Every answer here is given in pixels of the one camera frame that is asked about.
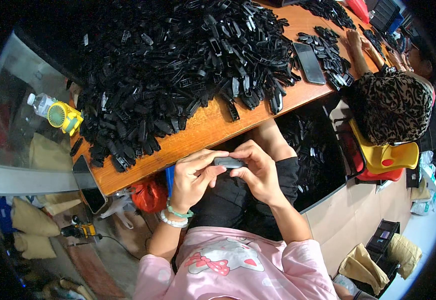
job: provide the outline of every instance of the red container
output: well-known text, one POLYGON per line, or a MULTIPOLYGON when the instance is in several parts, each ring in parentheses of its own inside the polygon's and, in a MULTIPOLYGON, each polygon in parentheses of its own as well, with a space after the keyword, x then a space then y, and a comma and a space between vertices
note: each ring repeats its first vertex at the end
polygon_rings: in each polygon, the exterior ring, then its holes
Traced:
POLYGON ((346 0, 346 3, 355 15, 360 18, 365 24, 370 23, 370 18, 368 17, 368 9, 366 4, 362 0, 346 0))

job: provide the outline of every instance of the pile of black plastic parts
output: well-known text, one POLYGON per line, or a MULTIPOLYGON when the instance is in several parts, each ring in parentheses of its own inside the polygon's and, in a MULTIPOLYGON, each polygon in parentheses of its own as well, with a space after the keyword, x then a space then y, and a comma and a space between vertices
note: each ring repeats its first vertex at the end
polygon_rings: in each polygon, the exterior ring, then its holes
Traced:
POLYGON ((96 167, 112 155, 124 172, 159 151, 155 137, 184 130, 215 95, 233 121, 240 119, 238 97, 250 110, 269 99, 276 114, 282 86, 300 80, 291 72, 291 41, 282 35, 287 20, 249 0, 115 0, 84 18, 80 54, 88 86, 77 108, 96 167))
POLYGON ((329 28, 315 27, 317 35, 310 35, 303 32, 298 33, 298 41, 310 45, 317 59, 321 61, 321 68, 327 77, 327 82, 335 90, 350 86, 354 78, 349 69, 352 67, 347 59, 340 57, 338 38, 336 32, 329 28))
POLYGON ((381 57, 383 57, 383 59, 386 60, 385 55, 383 54, 383 51, 381 51, 381 42, 380 42, 380 40, 378 40, 377 36, 370 29, 365 29, 361 25, 359 25, 359 26, 363 32, 363 35, 370 41, 370 43, 378 51, 378 53, 380 53, 381 57))
POLYGON ((356 29, 346 10, 335 0, 308 0, 298 5, 310 11, 312 15, 331 20, 336 26, 356 29))
POLYGON ((296 112, 285 115, 277 123, 288 145, 298 156, 298 193, 312 194, 326 182, 323 179, 327 173, 323 153, 327 141, 322 127, 314 120, 314 116, 303 116, 296 112))

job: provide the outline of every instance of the power cord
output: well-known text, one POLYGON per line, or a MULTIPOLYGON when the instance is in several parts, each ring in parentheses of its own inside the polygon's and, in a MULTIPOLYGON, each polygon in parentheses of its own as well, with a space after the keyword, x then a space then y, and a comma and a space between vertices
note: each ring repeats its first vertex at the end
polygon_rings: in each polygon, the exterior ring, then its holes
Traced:
POLYGON ((97 236, 99 239, 101 239, 101 238, 110 238, 110 239, 114 240, 115 242, 119 243, 119 245, 120 245, 121 247, 123 247, 123 249, 125 249, 125 251, 128 252, 129 255, 131 255, 132 257, 136 258, 138 261, 140 260, 138 257, 134 256, 134 255, 133 255, 133 254, 132 254, 128 249, 126 249, 126 247, 123 246, 123 244, 121 244, 121 243, 120 243, 116 238, 114 238, 114 237, 110 237, 110 236, 107 236, 107 235, 101 235, 101 234, 97 234, 96 236, 97 236))

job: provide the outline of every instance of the yellow plastic stool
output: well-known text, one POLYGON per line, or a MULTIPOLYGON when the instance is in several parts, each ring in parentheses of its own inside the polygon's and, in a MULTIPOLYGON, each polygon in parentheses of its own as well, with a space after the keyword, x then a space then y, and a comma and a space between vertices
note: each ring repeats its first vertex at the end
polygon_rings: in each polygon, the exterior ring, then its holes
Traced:
POLYGON ((354 119, 349 121, 366 160, 366 168, 373 174, 381 174, 399 168, 414 169, 418 163, 418 145, 415 142, 398 146, 377 146, 367 141, 354 119))

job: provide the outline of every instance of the beige sack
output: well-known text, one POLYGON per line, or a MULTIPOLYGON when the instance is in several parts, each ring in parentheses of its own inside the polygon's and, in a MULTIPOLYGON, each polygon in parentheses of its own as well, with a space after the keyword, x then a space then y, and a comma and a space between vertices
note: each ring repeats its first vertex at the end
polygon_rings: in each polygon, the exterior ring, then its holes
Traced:
POLYGON ((431 194, 430 190, 426 188, 426 180, 422 179, 420 181, 420 184, 417 188, 412 188, 412 194, 410 195, 410 200, 417 200, 417 199, 430 199, 431 194))
POLYGON ((62 202, 58 204, 45 204, 45 208, 48 213, 52 216, 56 216, 59 213, 64 212, 65 210, 70 209, 71 207, 77 206, 81 203, 81 199, 75 199, 67 202, 62 202))
POLYGON ((57 144, 35 133, 30 144, 30 169, 71 172, 73 159, 70 157, 70 147, 66 139, 57 144))
POLYGON ((13 228, 28 234, 42 237, 54 237, 60 234, 58 225, 50 217, 18 197, 13 199, 11 220, 13 228))
POLYGON ((390 281, 385 272, 371 260, 362 243, 348 253, 341 262, 338 273, 371 285, 375 295, 378 295, 390 281))
POLYGON ((14 247, 23 252, 21 255, 26 259, 56 258, 56 253, 51 246, 49 237, 39 237, 22 232, 14 232, 14 247))
POLYGON ((388 254, 391 259, 397 260, 400 264, 398 274, 400 274, 403 279, 407 279, 408 276, 410 276, 422 258, 422 250, 409 239, 398 233, 395 233, 391 238, 388 246, 388 254))

